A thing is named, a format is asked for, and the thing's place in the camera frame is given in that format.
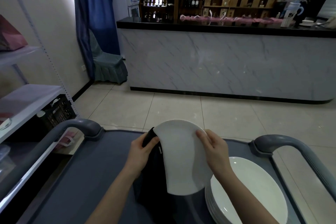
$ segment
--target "hand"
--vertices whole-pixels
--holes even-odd
[[[196,135],[204,146],[210,169],[216,179],[220,181],[223,178],[223,174],[231,174],[233,172],[229,160],[229,148],[227,143],[211,130],[206,129],[205,132],[206,134],[201,130],[197,130]]]
[[[150,152],[159,142],[159,138],[156,136],[153,137],[145,147],[142,147],[142,142],[144,141],[146,135],[147,133],[144,133],[139,138],[132,141],[131,148],[129,149],[128,157],[124,166],[124,171],[132,175],[132,178],[134,179],[140,175],[142,169],[145,167],[148,161]]]

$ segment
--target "blue curtain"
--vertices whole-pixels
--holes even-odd
[[[112,0],[75,0],[75,10],[78,43],[88,75],[95,79],[89,29],[104,52],[120,55]]]

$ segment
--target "person's left hand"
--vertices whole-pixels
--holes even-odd
[[[127,171],[134,179],[136,179],[142,169],[145,167],[148,156],[154,146],[159,142],[159,138],[153,137],[151,141],[145,146],[142,147],[142,142],[148,133],[144,133],[139,138],[135,139],[131,143],[131,148],[128,152],[128,157],[124,166],[124,170]]]

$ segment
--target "bar counter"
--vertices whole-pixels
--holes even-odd
[[[132,90],[321,104],[336,96],[336,30],[117,22]]]

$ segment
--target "gray cart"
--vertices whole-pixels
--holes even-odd
[[[104,130],[94,121],[85,119],[67,120],[57,125],[31,151],[21,166],[16,167],[2,182],[0,198],[19,182],[20,178],[36,162],[40,155],[68,127],[81,130],[85,139],[67,166],[53,184],[29,223],[59,224],[85,223],[110,184],[124,166],[131,141],[142,132]],[[250,143],[226,140],[230,156],[249,159],[267,171],[281,188],[288,206],[287,223],[305,223],[290,191],[273,161],[272,152],[290,145],[297,148],[322,184],[336,200],[336,182],[332,174],[321,163],[313,151],[301,141],[281,135],[265,135]],[[215,223],[208,212],[204,190],[187,196],[174,196],[176,223]],[[133,188],[128,195],[119,223],[153,223],[146,209],[136,203]]]

